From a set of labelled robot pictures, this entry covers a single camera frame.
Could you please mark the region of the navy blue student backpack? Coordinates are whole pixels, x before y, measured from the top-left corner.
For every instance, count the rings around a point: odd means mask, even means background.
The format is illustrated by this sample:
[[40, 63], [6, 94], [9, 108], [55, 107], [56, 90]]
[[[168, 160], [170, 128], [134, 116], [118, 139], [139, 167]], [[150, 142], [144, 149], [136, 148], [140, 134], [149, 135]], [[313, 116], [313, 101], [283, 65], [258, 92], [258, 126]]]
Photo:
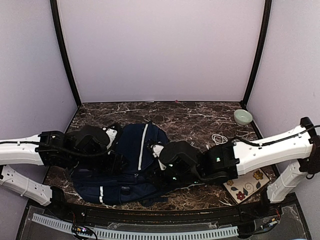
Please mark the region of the navy blue student backpack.
[[70, 175], [76, 192], [84, 201], [101, 205], [140, 202], [149, 207], [167, 202], [165, 194], [172, 190], [161, 190], [151, 182], [151, 171], [164, 168], [147, 149], [149, 140], [169, 142], [166, 133], [152, 123], [126, 125], [115, 146], [115, 153], [127, 159], [126, 168], [119, 175], [110, 175], [78, 165]]

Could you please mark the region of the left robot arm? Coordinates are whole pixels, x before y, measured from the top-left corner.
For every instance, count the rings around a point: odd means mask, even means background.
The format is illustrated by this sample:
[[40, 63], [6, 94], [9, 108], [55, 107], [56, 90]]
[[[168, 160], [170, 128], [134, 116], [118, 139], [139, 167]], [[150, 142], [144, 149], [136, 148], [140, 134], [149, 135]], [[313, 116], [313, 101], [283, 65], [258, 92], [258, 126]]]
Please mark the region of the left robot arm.
[[77, 167], [99, 173], [117, 174], [123, 160], [115, 153], [123, 132], [114, 123], [107, 127], [86, 125], [69, 133], [43, 131], [30, 137], [3, 140], [0, 143], [0, 185], [47, 207], [60, 218], [67, 218], [70, 206], [64, 192], [18, 173], [11, 166], [19, 164], [56, 166], [74, 170]]

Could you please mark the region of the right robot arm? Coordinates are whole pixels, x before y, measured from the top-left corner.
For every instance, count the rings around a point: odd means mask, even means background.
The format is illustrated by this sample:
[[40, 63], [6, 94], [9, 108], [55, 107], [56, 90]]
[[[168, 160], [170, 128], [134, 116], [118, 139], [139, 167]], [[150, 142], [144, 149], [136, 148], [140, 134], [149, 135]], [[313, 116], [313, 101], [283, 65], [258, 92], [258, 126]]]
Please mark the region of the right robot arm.
[[186, 141], [149, 145], [159, 163], [161, 188], [174, 189], [192, 184], [224, 184], [229, 180], [263, 168], [291, 161], [266, 189], [255, 213], [266, 217], [299, 183], [320, 171], [320, 136], [308, 117], [295, 128], [267, 138], [248, 141], [235, 136], [225, 143], [200, 152]]

